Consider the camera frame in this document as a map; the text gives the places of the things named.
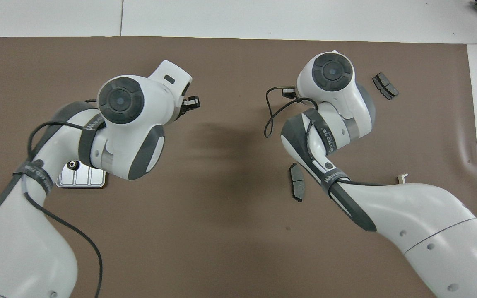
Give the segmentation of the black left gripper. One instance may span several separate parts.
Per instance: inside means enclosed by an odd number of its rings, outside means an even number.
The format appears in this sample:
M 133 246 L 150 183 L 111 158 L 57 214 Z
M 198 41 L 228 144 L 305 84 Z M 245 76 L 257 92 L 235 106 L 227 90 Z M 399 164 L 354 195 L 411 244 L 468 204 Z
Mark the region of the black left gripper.
M 185 115 L 189 110 L 201 107 L 199 96 L 190 96 L 186 99 L 186 94 L 191 82 L 174 83 L 174 121 Z

